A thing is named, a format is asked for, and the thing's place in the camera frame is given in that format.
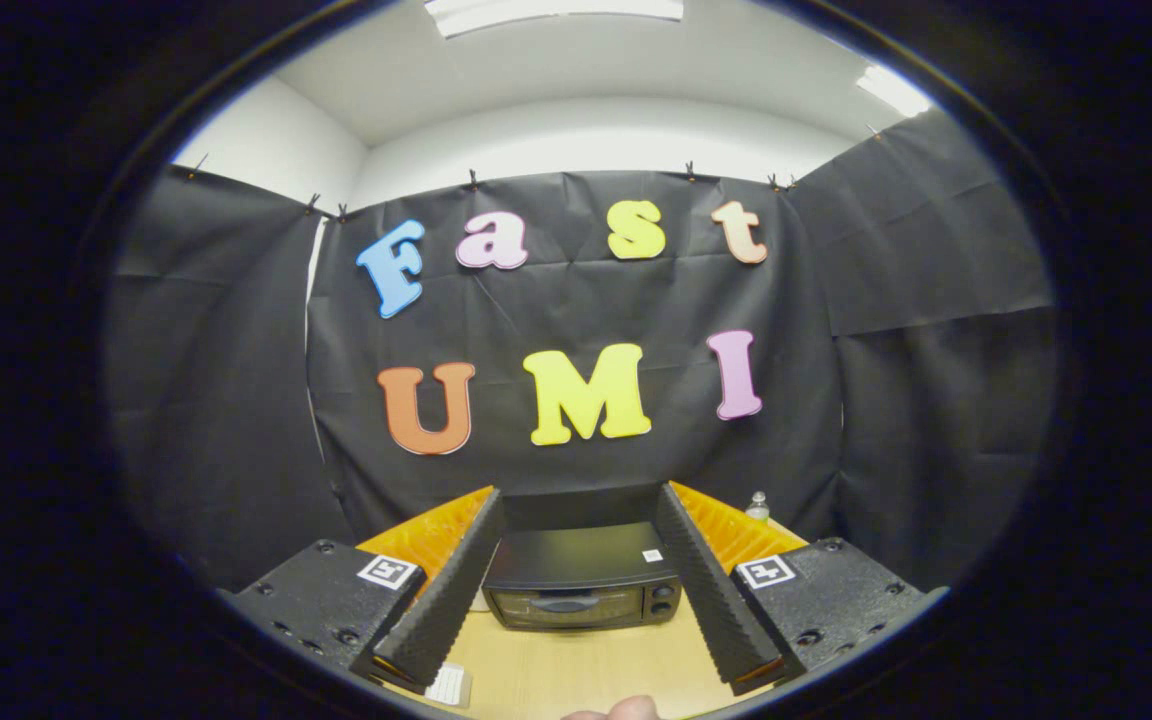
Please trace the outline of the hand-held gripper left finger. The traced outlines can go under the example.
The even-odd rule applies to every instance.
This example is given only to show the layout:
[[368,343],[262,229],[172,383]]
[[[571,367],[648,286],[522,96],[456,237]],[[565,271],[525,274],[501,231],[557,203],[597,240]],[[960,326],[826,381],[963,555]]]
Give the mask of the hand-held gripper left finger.
[[503,529],[500,492],[477,488],[362,544],[317,539],[227,605],[326,673],[420,694],[442,670]]

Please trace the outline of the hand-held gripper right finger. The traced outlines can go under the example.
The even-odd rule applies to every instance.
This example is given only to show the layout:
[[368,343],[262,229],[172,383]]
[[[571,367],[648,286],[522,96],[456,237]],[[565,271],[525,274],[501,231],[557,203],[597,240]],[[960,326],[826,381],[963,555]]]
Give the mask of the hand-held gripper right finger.
[[947,594],[838,537],[804,541],[670,482],[654,526],[733,694],[818,676],[901,632]]

